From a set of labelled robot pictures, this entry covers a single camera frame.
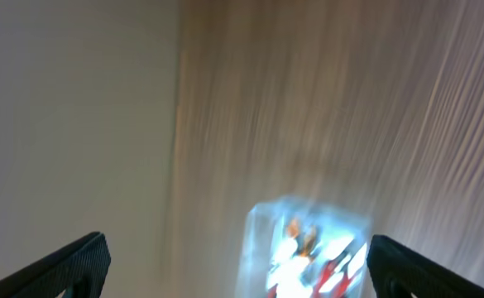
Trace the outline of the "orange black needle-nose pliers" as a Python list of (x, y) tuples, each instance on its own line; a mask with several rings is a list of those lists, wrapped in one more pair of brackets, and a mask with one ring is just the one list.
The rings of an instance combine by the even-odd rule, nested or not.
[(311, 225), (307, 230), (303, 230), (300, 220), (293, 218), (286, 226), (285, 234), (297, 244), (294, 255), (311, 257), (314, 254), (319, 241), (319, 231), (315, 225)]

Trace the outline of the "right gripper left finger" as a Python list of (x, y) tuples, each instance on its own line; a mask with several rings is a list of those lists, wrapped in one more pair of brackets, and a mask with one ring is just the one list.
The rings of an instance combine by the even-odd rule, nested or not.
[(0, 280), (0, 298), (99, 298), (110, 264), (105, 235), (92, 232)]

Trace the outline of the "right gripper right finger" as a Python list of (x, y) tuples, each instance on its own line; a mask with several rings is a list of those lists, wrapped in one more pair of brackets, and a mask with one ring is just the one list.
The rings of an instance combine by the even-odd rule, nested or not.
[(367, 267), (377, 298), (484, 298), (484, 288), (386, 235), (375, 234)]

